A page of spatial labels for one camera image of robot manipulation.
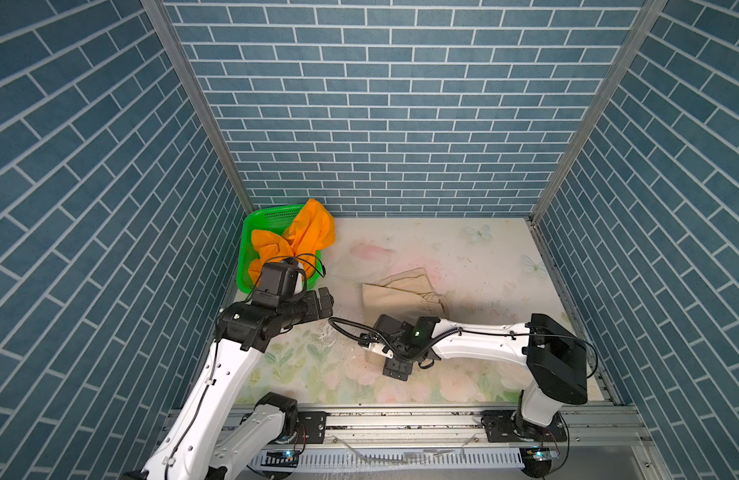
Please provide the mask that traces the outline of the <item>beige shorts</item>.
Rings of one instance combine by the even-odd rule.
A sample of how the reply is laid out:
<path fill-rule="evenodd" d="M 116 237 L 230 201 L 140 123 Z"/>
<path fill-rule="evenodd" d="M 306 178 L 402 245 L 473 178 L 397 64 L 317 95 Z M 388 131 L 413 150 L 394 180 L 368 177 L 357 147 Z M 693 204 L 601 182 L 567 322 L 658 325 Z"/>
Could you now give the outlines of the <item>beige shorts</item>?
<path fill-rule="evenodd" d="M 435 292 L 423 267 L 364 284 L 362 301 L 363 320 L 368 325 L 382 315 L 411 325 L 423 317 L 449 317 L 447 299 Z"/>

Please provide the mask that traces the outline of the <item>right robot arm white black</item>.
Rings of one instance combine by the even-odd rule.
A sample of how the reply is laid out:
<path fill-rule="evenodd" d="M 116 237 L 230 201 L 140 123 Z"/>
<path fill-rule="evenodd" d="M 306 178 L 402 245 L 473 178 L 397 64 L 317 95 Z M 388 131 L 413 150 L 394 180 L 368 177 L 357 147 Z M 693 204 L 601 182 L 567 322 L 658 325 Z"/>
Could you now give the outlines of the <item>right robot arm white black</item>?
<path fill-rule="evenodd" d="M 539 440 L 561 426 L 559 410 L 587 403 L 587 344 L 545 314 L 511 325 L 463 324 L 421 317 L 416 324 L 379 316 L 358 343 L 385 356 L 383 374 L 409 379 L 413 364 L 429 367 L 441 360 L 477 359 L 511 364 L 531 373 L 511 416 L 521 439 Z"/>

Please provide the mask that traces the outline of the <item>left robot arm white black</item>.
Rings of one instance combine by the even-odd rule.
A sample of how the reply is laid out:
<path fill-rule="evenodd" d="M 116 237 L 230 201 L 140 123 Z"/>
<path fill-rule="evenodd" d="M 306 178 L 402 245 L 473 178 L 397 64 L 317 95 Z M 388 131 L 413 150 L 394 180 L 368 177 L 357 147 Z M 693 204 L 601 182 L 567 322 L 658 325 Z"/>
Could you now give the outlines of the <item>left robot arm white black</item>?
<path fill-rule="evenodd" d="M 331 317 L 333 306 L 333 296 L 323 287 L 279 304 L 255 299 L 227 307 L 200 379 L 177 420 L 145 465 L 124 478 L 235 479 L 270 443 L 302 443 L 305 429 L 299 424 L 298 402 L 277 393 L 259 400 L 229 437 L 220 435 L 271 340 L 294 326 Z"/>

